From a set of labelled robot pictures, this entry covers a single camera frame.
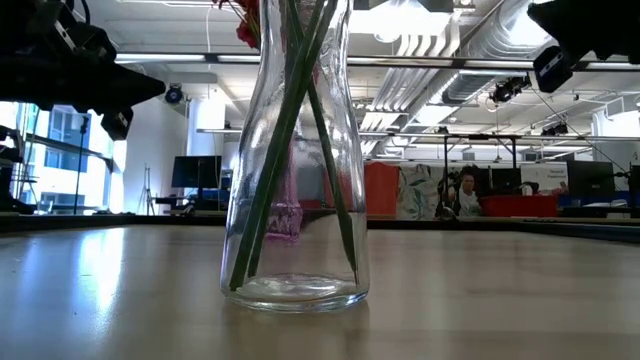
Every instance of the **fluorescent light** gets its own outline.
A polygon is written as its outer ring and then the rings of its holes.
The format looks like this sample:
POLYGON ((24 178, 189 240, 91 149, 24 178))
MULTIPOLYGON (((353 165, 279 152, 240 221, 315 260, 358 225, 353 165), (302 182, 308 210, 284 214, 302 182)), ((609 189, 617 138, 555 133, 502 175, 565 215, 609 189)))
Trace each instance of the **fluorescent light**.
POLYGON ((241 63, 260 63, 260 55, 220 55, 218 56, 218 61, 221 63, 225 62, 241 62, 241 63))
POLYGON ((533 70, 533 61, 523 60, 467 60, 464 67, 478 69, 514 69, 521 71, 533 70))
POLYGON ((416 148, 416 149, 438 149, 438 148, 443 148, 443 145, 438 145, 438 144, 411 144, 410 148, 416 148))
POLYGON ((161 4, 172 7, 211 7, 211 1, 208 0, 116 0, 116 2, 124 4, 161 4))
POLYGON ((389 136, 391 133, 384 133, 384 132, 360 132, 360 136, 380 136, 380 137, 385 137, 385 136, 389 136))
POLYGON ((142 54, 123 53, 118 54, 116 63, 144 63, 144 62, 204 62, 205 56, 198 54, 142 54))
POLYGON ((640 65, 622 62, 592 62, 587 65, 587 69, 596 71, 638 71, 640 70, 640 65))
POLYGON ((197 130, 197 132, 199 133, 211 133, 211 134, 240 134, 242 133, 242 130, 237 130, 237 129, 218 129, 218 130, 214 130, 214 129, 209 129, 209 130, 197 130))
POLYGON ((493 76, 527 76, 526 71, 504 71, 504 70, 460 70, 460 75, 493 75, 493 76))
POLYGON ((349 56, 347 58, 347 64, 359 66, 449 68, 453 65, 453 60, 411 56, 349 56))
POLYGON ((383 158, 402 159, 402 155, 395 155, 395 154, 378 154, 376 156, 383 157, 383 158))

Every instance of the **white pillar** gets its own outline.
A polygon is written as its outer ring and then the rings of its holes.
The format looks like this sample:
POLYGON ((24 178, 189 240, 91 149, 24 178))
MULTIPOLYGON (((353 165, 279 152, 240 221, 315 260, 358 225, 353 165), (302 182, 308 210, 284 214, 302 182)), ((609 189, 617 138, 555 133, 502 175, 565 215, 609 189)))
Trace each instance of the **white pillar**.
POLYGON ((189 135, 187 155, 222 155, 224 135, 202 133, 198 130, 224 129, 225 104, 218 98, 191 100, 189 104, 189 135))

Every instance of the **desk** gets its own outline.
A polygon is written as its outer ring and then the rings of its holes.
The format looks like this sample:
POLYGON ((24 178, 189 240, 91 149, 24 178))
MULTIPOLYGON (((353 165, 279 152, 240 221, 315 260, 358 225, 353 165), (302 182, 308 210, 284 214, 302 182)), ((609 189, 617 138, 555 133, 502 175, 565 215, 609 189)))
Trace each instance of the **desk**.
POLYGON ((630 207, 598 207, 598 206, 569 206, 562 209, 562 217, 571 218, 606 218, 608 214, 631 214, 634 219, 640 218, 640 208, 630 207))
POLYGON ((0 357, 640 358, 640 248, 510 232, 369 239, 366 302, 280 315, 225 301, 222 227, 0 238, 0 357))
MULTIPOLYGON (((169 215, 184 215, 184 209, 182 210, 169 210, 169 215)), ((225 210, 196 210, 195 216, 227 216, 225 210)))

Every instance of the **person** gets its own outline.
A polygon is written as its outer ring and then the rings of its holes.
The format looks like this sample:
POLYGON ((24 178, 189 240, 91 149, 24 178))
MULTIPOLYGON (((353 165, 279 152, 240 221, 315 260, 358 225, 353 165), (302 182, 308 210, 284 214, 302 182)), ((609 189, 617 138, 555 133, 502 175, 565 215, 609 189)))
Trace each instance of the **person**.
POLYGON ((462 169, 460 187, 457 190, 449 189, 449 200, 453 203, 453 211, 460 217, 482 215, 475 192, 475 176, 470 168, 462 169))

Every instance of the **ceiling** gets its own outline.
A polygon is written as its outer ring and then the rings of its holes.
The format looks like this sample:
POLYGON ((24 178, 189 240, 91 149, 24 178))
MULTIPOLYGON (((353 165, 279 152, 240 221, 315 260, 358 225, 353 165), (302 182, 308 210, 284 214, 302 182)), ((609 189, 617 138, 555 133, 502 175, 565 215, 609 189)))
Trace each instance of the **ceiling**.
MULTIPOLYGON (((517 1, 523 0, 506 0, 503 6, 517 1)), ((461 46, 465 46, 469 39, 474 41, 474 36, 480 36, 478 34, 467 38, 469 32, 498 2, 473 1, 476 11, 462 15, 459 21, 461 46)), ((94 24, 107 31, 121 52, 257 53, 237 39, 236 15, 217 7, 173 7, 154 0, 88 0, 88 3, 94 24), (206 32, 207 18, 209 39, 206 32)), ((77 12, 82 13, 81 7, 78 7, 77 12)), ((489 18, 488 25, 485 26, 493 26, 492 21, 489 18)), ((399 46, 400 41, 385 44, 378 42, 373 35, 351 34, 349 54, 394 55, 399 46)), ((145 68, 140 70, 158 78, 166 78, 166 75, 171 73, 189 73, 210 79, 210 75, 215 74, 217 85, 223 88, 230 98, 227 120, 233 127, 242 126, 258 72, 257 66, 254 65, 220 64, 145 65, 145 68)), ((385 68, 349 68, 349 85, 354 102, 371 102, 378 94, 387 73, 388 69, 385 68)), ((420 94, 429 91, 437 78, 435 76, 429 86, 420 89, 420 94)), ((194 97, 206 96, 211 85, 206 84, 207 80, 202 82, 183 84, 183 89, 194 97)), ((488 84, 475 92, 464 107, 439 120, 439 125, 447 125, 451 133, 495 132, 497 125, 500 133, 539 134, 542 127, 548 123, 545 119, 552 116, 554 111, 561 113, 570 109, 568 124, 573 131, 586 134, 591 128, 591 112, 602 107, 604 102, 616 98, 616 93, 637 91, 640 94, 640 73, 576 74, 552 95, 525 91, 511 103, 501 104, 497 111, 493 102, 487 99, 491 90, 491 84, 488 84), (576 100, 576 94, 579 94, 579 100, 576 100)), ((386 126, 401 123, 401 118, 390 121, 386 126)), ((399 127, 410 132, 431 131, 433 127, 433 124, 414 126, 413 123, 415 120, 412 120, 409 126, 401 123, 399 127)), ((381 131, 386 128, 370 130, 381 131)))

